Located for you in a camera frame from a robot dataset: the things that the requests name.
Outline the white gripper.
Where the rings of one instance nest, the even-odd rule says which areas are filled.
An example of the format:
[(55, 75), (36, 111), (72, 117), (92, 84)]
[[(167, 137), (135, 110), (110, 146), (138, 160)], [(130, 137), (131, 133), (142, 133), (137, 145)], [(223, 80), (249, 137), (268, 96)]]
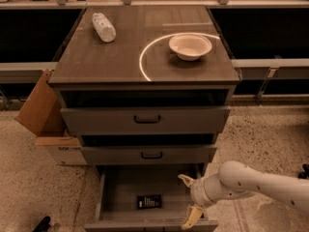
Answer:
[(205, 177), (194, 180), (189, 176), (179, 174), (178, 178), (190, 188), (191, 199), (195, 204), (187, 207), (186, 218), (182, 224), (182, 230), (187, 230), (192, 228), (204, 213), (202, 207), (208, 208), (213, 205), (213, 202), (205, 191)]

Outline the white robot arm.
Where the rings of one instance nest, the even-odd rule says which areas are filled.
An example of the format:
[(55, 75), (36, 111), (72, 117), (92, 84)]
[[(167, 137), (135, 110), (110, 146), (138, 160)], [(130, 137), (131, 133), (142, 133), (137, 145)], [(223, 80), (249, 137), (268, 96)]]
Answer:
[(258, 192), (302, 212), (309, 213), (309, 181), (260, 172), (238, 161), (226, 161), (209, 177), (193, 179), (180, 174), (190, 189), (189, 205), (182, 230), (193, 227), (204, 211), (221, 200), (250, 197)]

